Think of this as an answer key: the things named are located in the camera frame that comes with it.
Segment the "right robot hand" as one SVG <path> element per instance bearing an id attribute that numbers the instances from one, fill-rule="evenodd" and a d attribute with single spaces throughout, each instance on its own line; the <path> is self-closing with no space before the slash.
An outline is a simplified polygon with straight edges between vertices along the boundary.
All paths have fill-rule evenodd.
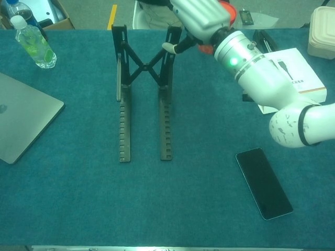
<path id="1" fill-rule="evenodd" d="M 196 44 L 215 47 L 230 30 L 231 14 L 218 1 L 170 1 L 168 8 L 187 31 L 187 37 L 178 44 L 162 44 L 171 54 L 180 54 Z"/>

